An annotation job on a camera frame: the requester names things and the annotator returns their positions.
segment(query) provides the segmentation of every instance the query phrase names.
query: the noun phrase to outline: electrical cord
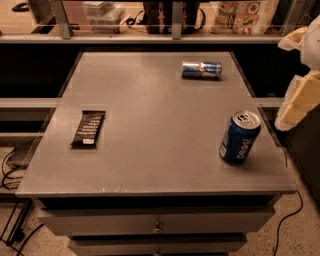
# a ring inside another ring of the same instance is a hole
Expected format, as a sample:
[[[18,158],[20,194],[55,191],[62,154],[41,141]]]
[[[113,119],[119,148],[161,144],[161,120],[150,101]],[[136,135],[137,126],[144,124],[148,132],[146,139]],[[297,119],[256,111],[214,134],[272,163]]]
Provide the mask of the electrical cord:
[[[19,177],[10,177],[9,175],[15,171],[18,171],[19,168],[13,168],[11,169],[9,172],[5,173],[4,171],[4,163],[6,162],[7,158],[12,154],[14,153],[15,151],[17,151],[19,148],[21,148],[22,146],[25,146],[27,145],[28,143],[34,141],[35,138],[23,143],[22,145],[20,145],[19,147],[16,147],[14,148],[13,150],[11,150],[2,160],[2,164],[1,164],[1,171],[2,171],[2,174],[3,174],[3,178],[2,178],[2,181],[1,181],[1,185],[0,185],[0,188],[5,188],[7,190],[14,190],[14,189],[17,189],[19,184],[20,184],[20,181],[13,181],[13,182],[8,182],[8,183],[5,183],[6,179],[21,179],[23,178],[23,176],[19,176]]]
[[[12,181],[12,182],[5,183],[6,179],[21,179],[21,178],[23,178],[23,176],[19,176],[19,177],[10,177],[9,176],[11,173],[16,172],[16,171],[19,171],[19,168],[11,169],[7,173],[5,173],[5,175],[3,176],[2,180],[1,180],[0,188],[2,187],[7,190],[14,190],[14,189],[18,188],[20,181]]]
[[[303,208],[303,200],[302,200],[302,197],[301,197],[299,191],[297,191],[297,193],[298,193],[299,198],[300,198],[300,207],[299,207],[299,209],[296,210],[295,212],[290,213],[290,214],[288,214],[287,216],[283,217],[283,218],[281,219],[281,221],[279,222],[279,225],[278,225],[278,228],[277,228],[276,246],[274,247],[274,250],[273,250],[273,256],[276,256],[277,251],[278,251],[278,247],[279,247],[279,236],[280,236],[280,227],[281,227],[282,222],[283,222],[284,220],[286,220],[287,218],[289,218],[289,217],[291,217],[291,216],[293,216],[293,215],[296,215],[296,214],[299,213],[299,212],[302,210],[302,208]]]
[[[7,244],[6,244],[6,241],[3,240],[2,237],[1,237],[0,239],[1,239],[2,242],[5,243],[6,246],[10,247],[12,250],[14,250],[14,251],[16,251],[16,252],[19,252],[19,250],[18,250],[17,248],[13,247],[12,245],[7,245]]]
[[[25,245],[28,243],[29,239],[40,229],[44,226],[44,224],[40,224],[38,227],[36,227],[31,233],[30,235],[23,241],[23,244],[21,245],[20,249],[18,250],[16,256],[23,256],[22,254],[22,250],[25,247]]]
[[[36,227],[36,228],[29,234],[29,236],[23,241],[20,249],[17,249],[17,248],[15,248],[15,247],[11,246],[11,245],[7,245],[7,244],[6,244],[6,241],[4,241],[4,240],[2,239],[2,237],[1,237],[1,241],[4,242],[4,243],[6,244],[6,246],[8,246],[8,247],[10,247],[12,250],[16,251],[16,252],[17,252],[16,256],[24,256],[24,255],[22,254],[23,248],[26,246],[26,244],[28,243],[28,241],[30,240],[30,238],[31,238],[40,228],[42,228],[43,226],[44,226],[44,224],[40,224],[38,227]]]
[[[283,149],[283,147],[280,147],[282,150],[283,150],[283,153],[284,153],[284,157],[285,157],[285,165],[286,167],[288,167],[288,161],[287,161],[287,154],[286,154],[286,151]],[[277,228],[277,237],[276,237],[276,245],[273,249],[273,256],[276,256],[277,255],[277,251],[278,251],[278,247],[279,247],[279,240],[280,240],[280,228],[281,228],[281,225],[283,223],[283,221],[285,221],[287,218],[289,217],[292,217],[293,215],[296,215],[298,214],[302,208],[303,208],[303,200],[302,200],[302,197],[301,197],[301,194],[299,193],[299,191],[297,191],[297,194],[299,196],[299,199],[300,199],[300,207],[298,208],[298,210],[296,210],[295,212],[293,213],[290,213],[288,214],[287,216],[283,217],[279,224],[278,224],[278,228]]]

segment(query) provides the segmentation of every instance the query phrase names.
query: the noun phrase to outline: table top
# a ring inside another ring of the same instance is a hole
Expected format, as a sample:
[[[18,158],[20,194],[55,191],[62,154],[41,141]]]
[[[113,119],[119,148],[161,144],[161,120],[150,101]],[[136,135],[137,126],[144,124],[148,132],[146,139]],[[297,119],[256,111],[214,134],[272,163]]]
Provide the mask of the table top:
[[[182,61],[221,62],[222,77],[183,79]],[[229,52],[85,52],[17,195],[294,192],[264,123],[244,164],[230,166],[220,158],[226,125],[244,109],[260,116]],[[95,148],[70,145],[82,110],[106,111]]]

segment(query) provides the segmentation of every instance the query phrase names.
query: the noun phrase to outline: blue can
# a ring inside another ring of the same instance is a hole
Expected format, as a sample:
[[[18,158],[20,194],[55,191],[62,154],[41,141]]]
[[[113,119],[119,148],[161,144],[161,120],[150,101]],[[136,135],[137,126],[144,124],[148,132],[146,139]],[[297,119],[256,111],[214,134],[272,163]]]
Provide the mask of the blue can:
[[[243,163],[261,130],[258,115],[251,111],[239,111],[229,120],[220,146],[221,157],[230,164]]]
[[[183,78],[205,78],[218,79],[222,73],[222,64],[220,62],[182,62]]]

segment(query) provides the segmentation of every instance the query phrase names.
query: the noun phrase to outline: can lid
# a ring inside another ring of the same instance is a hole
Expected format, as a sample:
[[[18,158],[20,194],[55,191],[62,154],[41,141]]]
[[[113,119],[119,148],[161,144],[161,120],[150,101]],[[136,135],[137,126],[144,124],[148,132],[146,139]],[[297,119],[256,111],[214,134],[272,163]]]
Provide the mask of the can lid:
[[[260,126],[261,121],[257,114],[242,110],[233,115],[233,121],[241,128],[253,130]]]

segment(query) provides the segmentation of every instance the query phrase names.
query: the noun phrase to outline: terrazzo floor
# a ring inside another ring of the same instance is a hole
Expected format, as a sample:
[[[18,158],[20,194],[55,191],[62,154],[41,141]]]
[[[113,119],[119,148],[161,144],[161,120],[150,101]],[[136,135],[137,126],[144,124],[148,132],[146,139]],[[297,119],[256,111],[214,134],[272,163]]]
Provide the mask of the terrazzo floor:
[[[9,152],[10,148],[0,148],[0,160]],[[279,233],[279,247],[277,256],[311,256],[320,252],[320,211],[312,195],[306,187],[300,172],[297,170],[290,155],[287,155],[287,166],[294,179],[303,200],[303,208],[296,215],[287,218],[281,225]],[[276,214],[257,233],[247,234],[248,243],[239,251],[232,252],[230,256],[271,256],[274,254],[278,224],[283,217],[295,212],[300,207],[298,193],[284,195],[275,204]],[[0,231],[3,229],[4,220],[8,216],[9,205],[0,203]],[[23,230],[28,236],[40,223],[37,219],[38,209],[33,205],[24,225]],[[22,242],[15,242],[13,247],[19,249]],[[28,241],[22,254],[24,256],[74,256],[67,248],[68,238],[56,237],[46,227],[39,229]],[[12,248],[0,242],[0,256],[17,255]]]

